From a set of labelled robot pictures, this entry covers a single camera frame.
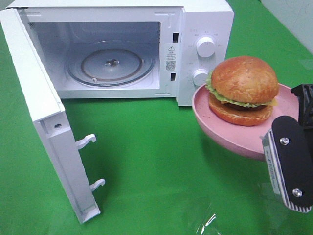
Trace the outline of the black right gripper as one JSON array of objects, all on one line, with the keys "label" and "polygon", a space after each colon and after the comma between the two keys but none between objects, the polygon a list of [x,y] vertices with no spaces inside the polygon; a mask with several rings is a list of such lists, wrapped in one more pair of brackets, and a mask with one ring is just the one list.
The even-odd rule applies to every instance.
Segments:
[{"label": "black right gripper", "polygon": [[313,85],[301,84],[291,89],[299,101],[298,122],[303,126],[310,156],[313,156]]}]

